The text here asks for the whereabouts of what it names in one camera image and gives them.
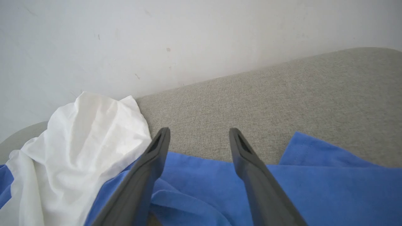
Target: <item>gray fabric surface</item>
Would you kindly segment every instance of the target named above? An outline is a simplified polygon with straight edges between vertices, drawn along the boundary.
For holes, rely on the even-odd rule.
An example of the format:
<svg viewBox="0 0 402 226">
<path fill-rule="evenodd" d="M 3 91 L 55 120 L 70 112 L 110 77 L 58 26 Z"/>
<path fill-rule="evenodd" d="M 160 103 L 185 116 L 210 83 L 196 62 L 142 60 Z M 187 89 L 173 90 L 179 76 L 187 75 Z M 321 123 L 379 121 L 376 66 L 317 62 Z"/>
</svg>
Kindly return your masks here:
<svg viewBox="0 0 402 226">
<path fill-rule="evenodd" d="M 0 143 L 0 164 L 5 164 L 7 162 L 10 152 L 21 149 L 27 141 L 34 137 L 38 137 L 46 129 L 47 121 L 44 121 L 17 131 L 5 139 Z"/>
<path fill-rule="evenodd" d="M 354 48 L 294 60 L 139 98 L 170 150 L 232 160 L 239 128 L 258 156 L 278 163 L 295 131 L 383 166 L 402 166 L 402 53 Z"/>
</svg>

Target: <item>blue towel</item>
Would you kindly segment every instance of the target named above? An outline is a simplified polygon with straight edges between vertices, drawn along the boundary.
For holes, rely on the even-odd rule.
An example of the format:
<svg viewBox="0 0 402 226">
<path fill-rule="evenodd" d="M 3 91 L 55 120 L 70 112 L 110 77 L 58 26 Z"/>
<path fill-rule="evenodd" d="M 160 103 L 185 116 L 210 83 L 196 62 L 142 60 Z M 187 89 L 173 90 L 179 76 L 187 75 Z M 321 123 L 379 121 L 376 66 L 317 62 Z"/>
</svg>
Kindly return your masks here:
<svg viewBox="0 0 402 226">
<path fill-rule="evenodd" d="M 132 165 L 102 186 L 86 225 Z M 402 225 L 402 169 L 374 165 L 298 132 L 280 165 L 268 168 L 311 226 Z M 12 175 L 6 170 L 0 168 L 0 204 L 10 198 Z M 168 153 L 151 203 L 150 210 L 165 226 L 252 225 L 243 181 L 228 162 Z"/>
</svg>

